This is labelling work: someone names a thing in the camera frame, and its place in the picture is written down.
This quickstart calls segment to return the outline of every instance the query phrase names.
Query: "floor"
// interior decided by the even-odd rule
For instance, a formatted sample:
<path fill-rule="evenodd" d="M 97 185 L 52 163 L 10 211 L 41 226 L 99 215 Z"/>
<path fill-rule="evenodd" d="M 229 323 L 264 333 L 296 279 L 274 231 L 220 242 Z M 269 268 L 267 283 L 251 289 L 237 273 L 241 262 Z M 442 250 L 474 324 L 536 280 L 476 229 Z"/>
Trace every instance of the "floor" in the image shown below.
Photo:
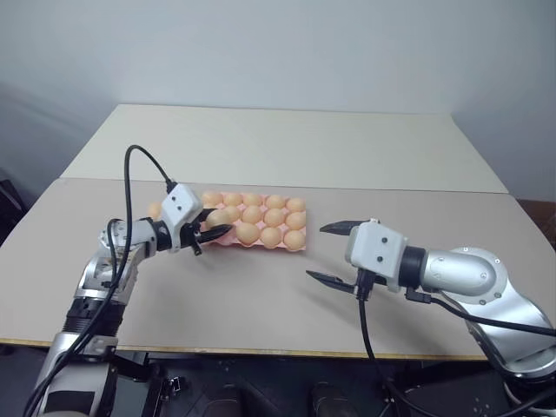
<path fill-rule="evenodd" d="M 123 355 L 135 360 L 142 357 L 142 354 Z M 44 356 L 44 351 L 29 347 L 18 347 L 10 354 L 0 351 L 0 415 L 21 415 Z M 309 392 L 319 381 L 341 389 L 360 416 L 395 415 L 394 407 L 385 411 L 386 395 L 372 364 L 366 360 L 176 354 L 150 357 L 164 364 L 169 377 L 184 376 L 187 382 L 181 394 L 164 404 L 162 417 L 202 416 L 211 393 L 225 384 L 241 389 L 248 417 L 306 417 Z M 433 364 L 382 361 L 381 365 L 388 374 L 393 374 Z M 146 384 L 120 378 L 112 415 L 140 416 L 147 391 Z M 507 410 L 500 377 L 494 373 L 414 390 L 410 396 L 426 409 L 451 417 L 483 417 Z"/>

